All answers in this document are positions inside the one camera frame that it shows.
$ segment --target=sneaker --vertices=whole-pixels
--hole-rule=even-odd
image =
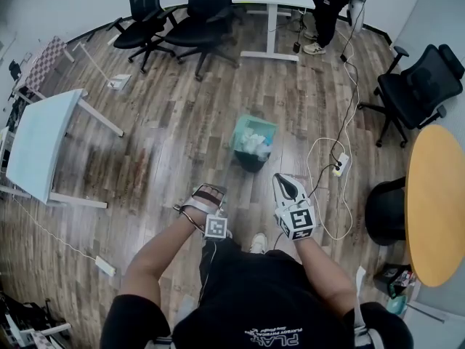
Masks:
[[[311,30],[305,31],[304,36],[307,39],[310,39],[310,40],[313,40],[313,41],[317,41],[317,39],[318,39],[318,33],[315,32],[315,31],[311,31]]]
[[[255,234],[252,239],[252,245],[250,246],[250,253],[264,254],[267,251],[268,241],[266,235],[263,233]]]
[[[324,55],[326,53],[326,49],[320,47],[319,43],[311,43],[304,47],[304,52],[309,55]]]

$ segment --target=chair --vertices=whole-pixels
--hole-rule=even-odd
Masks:
[[[147,63],[150,53],[154,50],[168,52],[172,57],[176,56],[176,53],[171,49],[159,46],[163,41],[162,38],[152,41],[152,38],[157,32],[164,30],[166,18],[169,18],[170,21],[174,23],[176,23],[176,21],[172,16],[172,9],[166,11],[161,9],[160,0],[129,0],[129,3],[131,4],[132,19],[135,22],[125,30],[121,26],[122,18],[118,18],[107,27],[107,31],[115,27],[121,32],[121,35],[113,44],[115,48],[133,49],[141,47],[141,49],[129,57],[128,61],[132,63],[134,57],[145,53],[144,60],[140,67],[140,72],[145,73],[145,64]]]
[[[370,108],[386,116],[381,136],[376,141],[379,148],[391,121],[403,138],[400,147],[404,148],[408,140],[400,122],[408,129],[421,129],[439,117],[444,118],[446,110],[440,104],[464,90],[460,80],[465,68],[448,45],[443,44],[439,48],[428,45],[415,65],[400,74],[391,72],[400,58],[409,54],[401,47],[394,49],[397,57],[389,70],[378,77],[379,87],[374,91],[381,97],[384,107],[369,103],[358,106],[360,110]]]
[[[17,81],[20,78],[21,68],[15,61],[12,61],[9,64],[8,70],[14,81]]]
[[[187,14],[189,17],[175,25],[165,36],[165,41],[170,44],[193,47],[177,57],[178,63],[184,62],[183,57],[200,53],[195,69],[195,79],[198,81],[203,80],[199,73],[209,53],[223,57],[237,68],[234,58],[217,49],[226,41],[234,41],[231,35],[235,13],[231,9],[231,0],[189,0]]]

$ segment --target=round wooden table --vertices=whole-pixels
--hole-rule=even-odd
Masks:
[[[439,286],[455,273],[465,255],[465,154],[450,132],[420,132],[407,177],[371,191],[365,224],[378,244],[406,239],[423,284]]]

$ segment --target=hand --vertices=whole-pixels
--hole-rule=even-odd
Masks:
[[[222,193],[220,193],[219,191],[217,191],[215,189],[210,188],[209,186],[202,186],[200,191],[205,191],[206,193],[211,194],[212,196],[216,197],[220,201],[223,199],[223,194]],[[218,206],[216,204],[210,202],[208,199],[201,198],[200,196],[193,196],[193,198],[196,201],[199,201],[199,202],[201,202],[203,204],[206,204],[207,206],[218,209]],[[191,216],[192,219],[195,221],[195,223],[197,225],[201,226],[202,228],[205,228],[206,215],[207,215],[205,212],[202,212],[201,210],[199,210],[199,209],[197,209],[197,208],[195,208],[193,206],[187,206],[184,209],[184,212],[186,212],[189,216]]]

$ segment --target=yellow table top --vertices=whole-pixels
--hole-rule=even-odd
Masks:
[[[405,230],[420,281],[439,286],[465,255],[465,154],[445,128],[417,137],[405,184]]]

